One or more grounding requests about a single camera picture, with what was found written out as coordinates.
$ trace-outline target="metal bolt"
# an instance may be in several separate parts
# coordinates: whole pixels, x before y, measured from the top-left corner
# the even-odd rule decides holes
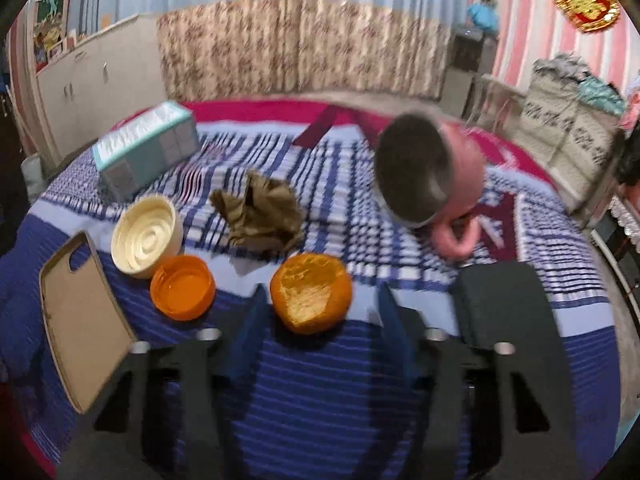
[[[496,343],[494,345],[494,350],[497,354],[500,355],[513,355],[516,353],[516,347],[511,343]]]
[[[146,354],[151,350],[151,345],[146,341],[136,341],[131,345],[132,354]]]
[[[202,330],[198,330],[196,337],[200,341],[215,341],[222,335],[222,332],[217,328],[203,328]]]
[[[446,332],[443,332],[439,328],[428,328],[424,332],[425,338],[429,341],[441,342],[444,341],[449,335]]]

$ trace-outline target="pink mug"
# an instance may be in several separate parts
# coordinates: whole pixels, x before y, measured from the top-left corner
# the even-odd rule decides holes
[[[378,199],[399,223],[432,225],[431,241],[444,258],[465,260],[481,234],[469,218],[458,239],[451,223],[482,196],[485,159],[476,142],[433,114],[396,117],[380,133],[374,156]]]

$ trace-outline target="blue tablecloth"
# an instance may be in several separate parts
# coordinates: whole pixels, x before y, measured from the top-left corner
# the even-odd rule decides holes
[[[242,192],[244,172],[254,168],[286,178],[296,189],[306,212],[304,249],[339,256],[353,277],[354,299],[343,325],[313,338],[295,338],[273,319],[252,370],[224,395],[233,435],[229,456],[243,464],[248,478],[395,478],[419,399],[385,354],[375,285],[389,283],[401,304],[457,334],[447,294],[457,267],[379,210],[369,192],[371,152],[358,140],[357,126],[343,121],[318,147],[304,150],[291,141],[312,116],[290,122],[273,111],[267,120],[249,105],[244,121],[225,121],[223,114],[214,121],[196,118],[201,152],[145,192],[172,198],[184,221],[185,252],[202,257],[216,278],[218,293],[203,318],[172,322],[153,307],[148,282],[115,269],[110,239],[124,207],[101,202],[90,153],[52,183],[22,224],[13,251],[0,259],[0,357],[31,436],[57,463],[76,424],[44,333],[42,265],[71,235],[86,230],[140,339],[162,346],[214,326],[217,312],[242,303],[257,283],[268,283],[284,257],[230,247],[226,225],[207,201],[215,188]],[[578,454],[586,478],[593,477],[613,450],[620,376],[612,315],[587,243],[552,187],[516,171],[488,168],[478,213],[503,244],[498,248],[483,235],[468,263],[528,261],[548,293],[572,370]],[[148,458],[163,470],[181,470],[178,386],[151,397]],[[460,477],[468,457],[464,434]]]

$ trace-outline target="teal box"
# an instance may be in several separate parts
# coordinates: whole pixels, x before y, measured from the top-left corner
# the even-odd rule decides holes
[[[92,147],[100,177],[119,202],[199,150],[193,114],[172,101],[144,112]]]

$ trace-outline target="orange fruit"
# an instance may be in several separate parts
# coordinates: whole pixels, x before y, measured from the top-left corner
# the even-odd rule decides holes
[[[276,313],[297,334],[328,330],[351,304],[351,277],[338,258],[326,254],[302,253],[284,261],[269,290]]]

